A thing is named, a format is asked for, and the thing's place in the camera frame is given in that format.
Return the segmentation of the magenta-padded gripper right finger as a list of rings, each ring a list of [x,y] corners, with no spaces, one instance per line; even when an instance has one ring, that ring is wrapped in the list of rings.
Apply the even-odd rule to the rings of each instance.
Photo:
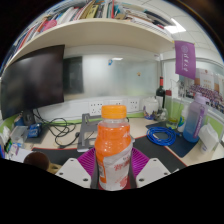
[[[148,158],[136,148],[132,149],[129,181],[132,188],[140,188],[170,174],[158,158]]]

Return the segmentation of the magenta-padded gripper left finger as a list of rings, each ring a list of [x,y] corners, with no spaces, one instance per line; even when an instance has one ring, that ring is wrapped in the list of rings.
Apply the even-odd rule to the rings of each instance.
[[[56,175],[81,187],[96,189],[98,166],[95,149],[88,150],[78,158],[69,158]]]

